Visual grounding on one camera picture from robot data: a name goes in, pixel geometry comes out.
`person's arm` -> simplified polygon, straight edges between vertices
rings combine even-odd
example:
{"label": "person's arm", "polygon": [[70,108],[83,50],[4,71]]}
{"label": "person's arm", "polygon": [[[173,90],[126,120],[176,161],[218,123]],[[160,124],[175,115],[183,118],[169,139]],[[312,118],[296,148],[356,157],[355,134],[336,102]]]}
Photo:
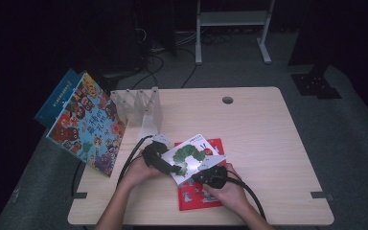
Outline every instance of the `person's arm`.
{"label": "person's arm", "polygon": [[115,193],[110,199],[108,205],[103,211],[103,215],[95,227],[95,229],[122,229],[124,222],[125,210],[127,209],[127,201],[132,189],[144,182],[145,180],[162,174],[154,168],[149,168],[143,157],[137,158],[130,163],[124,178],[116,187]]}
{"label": "person's arm", "polygon": [[[229,177],[238,179],[230,173],[232,172],[237,174],[232,164],[227,163],[224,166],[226,170],[229,171]],[[226,182],[225,186],[221,189],[214,189],[206,184],[204,184],[203,187],[208,193],[217,198],[223,206],[238,215],[248,228],[253,230],[274,229],[249,203],[246,193],[241,186],[231,182]]]}

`wooden table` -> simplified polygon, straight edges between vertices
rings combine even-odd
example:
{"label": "wooden table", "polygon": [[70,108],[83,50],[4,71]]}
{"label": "wooden table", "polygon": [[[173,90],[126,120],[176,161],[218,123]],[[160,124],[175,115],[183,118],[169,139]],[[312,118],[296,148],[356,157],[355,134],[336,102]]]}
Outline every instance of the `wooden table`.
{"label": "wooden table", "polygon": [[[231,97],[233,102],[224,103],[224,97]],[[270,224],[333,223],[326,198],[311,196],[311,192],[322,189],[278,88],[161,89],[160,100],[162,133],[172,143],[198,133],[207,139],[221,138],[227,162],[234,165],[255,192]],[[127,124],[116,170],[110,178],[85,167],[78,193],[87,196],[74,200],[68,217],[71,224],[96,224],[115,190],[121,168],[137,144],[139,129],[134,123]],[[243,222],[224,207],[179,211],[176,184],[164,175],[133,190],[124,224],[243,225]]]}

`dark floor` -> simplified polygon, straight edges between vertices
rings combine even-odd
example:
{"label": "dark floor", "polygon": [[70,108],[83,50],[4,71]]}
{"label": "dark floor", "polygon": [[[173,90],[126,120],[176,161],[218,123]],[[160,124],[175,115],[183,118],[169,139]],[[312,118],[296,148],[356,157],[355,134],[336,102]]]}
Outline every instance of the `dark floor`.
{"label": "dark floor", "polygon": [[[367,106],[347,76],[332,66],[325,73],[325,78],[342,99],[318,100],[314,96],[301,96],[290,75],[308,72],[311,67],[288,66],[297,33],[268,35],[266,44],[273,60],[271,65],[263,63],[256,37],[256,34],[233,35],[230,41],[220,45],[204,45],[203,64],[197,68],[194,44],[184,45],[180,48],[186,50],[178,50],[177,57],[164,53],[150,58],[149,69],[158,69],[162,58],[163,67],[154,74],[160,88],[179,88],[184,82],[184,87],[189,88],[280,88],[323,191],[333,198],[329,202],[335,221],[330,226],[319,228],[368,229]],[[144,71],[123,79],[116,88],[132,88],[146,74]],[[154,79],[146,78],[136,88],[153,85]],[[7,204],[0,216],[0,229],[91,229],[92,226],[72,226],[67,221],[73,186],[75,190],[82,173],[80,167],[76,180],[73,180],[78,164],[73,156],[42,137],[19,181],[18,197]],[[276,226],[276,229],[308,230],[317,227]]]}

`hole in table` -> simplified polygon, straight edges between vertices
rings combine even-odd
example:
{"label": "hole in table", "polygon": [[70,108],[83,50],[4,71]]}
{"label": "hole in table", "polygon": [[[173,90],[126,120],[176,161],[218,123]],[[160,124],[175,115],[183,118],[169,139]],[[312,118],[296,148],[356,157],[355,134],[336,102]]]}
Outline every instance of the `hole in table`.
{"label": "hole in table", "polygon": [[223,97],[222,98],[222,101],[225,103],[225,104],[232,104],[234,102],[234,99],[231,98],[231,97]]}

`blue book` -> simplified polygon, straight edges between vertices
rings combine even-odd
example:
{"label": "blue book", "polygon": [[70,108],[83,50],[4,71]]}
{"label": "blue book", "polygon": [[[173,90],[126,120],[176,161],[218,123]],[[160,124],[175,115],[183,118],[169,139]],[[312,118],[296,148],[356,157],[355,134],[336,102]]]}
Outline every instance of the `blue book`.
{"label": "blue book", "polygon": [[44,105],[38,110],[34,119],[50,128],[80,80],[81,76],[73,69],[69,69]]}
{"label": "blue book", "polygon": [[116,104],[85,73],[61,107],[47,138],[88,166],[111,176],[126,124]]}

